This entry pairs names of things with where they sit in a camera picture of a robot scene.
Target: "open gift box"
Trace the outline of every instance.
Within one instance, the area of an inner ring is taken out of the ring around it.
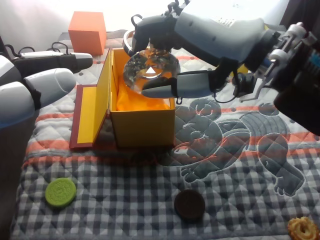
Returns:
[[[111,129],[118,147],[172,146],[175,138],[175,101],[168,109],[118,111],[119,79],[130,57],[122,48],[109,49],[99,80],[78,85],[70,148],[93,147]]]

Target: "orange cube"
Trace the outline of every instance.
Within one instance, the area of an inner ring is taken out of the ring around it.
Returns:
[[[75,11],[68,31],[75,53],[104,54],[107,32],[102,12]]]

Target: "gray and white gingham cloth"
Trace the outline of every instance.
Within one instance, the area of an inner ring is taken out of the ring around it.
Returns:
[[[174,54],[183,71],[213,68],[183,49]],[[94,83],[101,68],[81,71],[77,82]],[[217,97],[226,101],[232,92],[228,83]],[[273,109],[272,97],[266,89],[253,103],[184,99],[176,109],[177,146],[133,155],[59,148],[70,138],[72,117],[39,120],[29,142],[37,146],[22,167],[11,239],[285,240],[291,218],[320,225],[319,138]],[[71,92],[40,115],[72,113],[74,99]],[[158,164],[114,166],[105,158]],[[60,210],[45,200],[57,178],[76,185],[74,201]],[[204,197],[198,223],[175,212],[174,199],[185,189]]]

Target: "green round object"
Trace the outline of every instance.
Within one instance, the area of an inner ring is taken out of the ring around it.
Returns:
[[[45,199],[55,208],[64,208],[76,196],[76,185],[69,178],[61,177],[49,183],[45,189]]]

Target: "glass sphere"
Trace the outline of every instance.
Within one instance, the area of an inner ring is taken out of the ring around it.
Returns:
[[[140,93],[147,81],[159,77],[176,78],[180,72],[178,59],[166,50],[155,48],[137,52],[125,64],[124,83]]]

